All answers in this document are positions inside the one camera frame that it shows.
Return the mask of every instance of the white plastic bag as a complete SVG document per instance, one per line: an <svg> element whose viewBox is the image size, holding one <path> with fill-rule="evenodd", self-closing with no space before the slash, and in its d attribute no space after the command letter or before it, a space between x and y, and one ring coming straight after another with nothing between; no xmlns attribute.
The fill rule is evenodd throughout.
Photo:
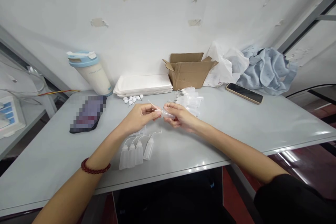
<svg viewBox="0 0 336 224"><path fill-rule="evenodd" d="M236 83L249 65L249 59L236 48L212 42L207 56L218 62L206 77L203 86L217 87L223 83Z"/></svg>

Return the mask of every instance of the red and yellow wire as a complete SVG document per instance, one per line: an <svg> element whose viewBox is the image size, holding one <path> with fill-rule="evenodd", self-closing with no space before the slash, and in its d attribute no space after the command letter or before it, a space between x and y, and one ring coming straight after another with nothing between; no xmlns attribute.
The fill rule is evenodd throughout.
<svg viewBox="0 0 336 224"><path fill-rule="evenodd" d="M49 93L38 94L38 96L51 95L51 94L55 94L55 93L65 93L65 92L70 92L70 91L80 92L80 90L70 89L70 90L62 90L62 91L56 91L56 92L49 92Z"/></svg>

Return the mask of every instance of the electronic device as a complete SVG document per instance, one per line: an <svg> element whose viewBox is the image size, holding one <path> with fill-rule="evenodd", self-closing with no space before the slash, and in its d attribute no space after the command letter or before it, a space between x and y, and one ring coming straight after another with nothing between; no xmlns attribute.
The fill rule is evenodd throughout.
<svg viewBox="0 0 336 224"><path fill-rule="evenodd" d="M85 104L77 113L76 120L70 125L70 133L94 130L105 107L106 96L89 96L89 99L85 101Z"/></svg>
<svg viewBox="0 0 336 224"><path fill-rule="evenodd" d="M14 96L0 98L0 121L0 139L26 126L20 102Z"/></svg>
<svg viewBox="0 0 336 224"><path fill-rule="evenodd" d="M263 102L262 95L255 93L251 90L248 90L246 88L243 88L241 86L238 86L236 84L230 83L229 85L225 87L225 89L255 104L261 104Z"/></svg>

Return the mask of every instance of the person's right hand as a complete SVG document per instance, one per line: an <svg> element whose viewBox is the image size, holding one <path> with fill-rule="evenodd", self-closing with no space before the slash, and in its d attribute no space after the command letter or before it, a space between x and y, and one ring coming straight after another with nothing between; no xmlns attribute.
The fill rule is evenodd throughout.
<svg viewBox="0 0 336 224"><path fill-rule="evenodd" d="M163 107L168 113L175 116L172 120L164 117L164 121L169 123L173 128L181 127L187 132L195 133L196 128L202 122L197 117L192 115L185 107L176 103L166 103Z"/></svg>

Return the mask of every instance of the blue cloth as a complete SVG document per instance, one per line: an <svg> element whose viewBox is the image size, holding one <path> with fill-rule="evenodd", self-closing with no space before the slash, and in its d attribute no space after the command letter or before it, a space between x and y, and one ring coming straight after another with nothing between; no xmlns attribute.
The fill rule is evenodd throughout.
<svg viewBox="0 0 336 224"><path fill-rule="evenodd" d="M254 45L242 51L250 65L238 79L237 85L255 90L264 89L270 95L287 92L296 76L298 67L289 63L273 48L258 48Z"/></svg>

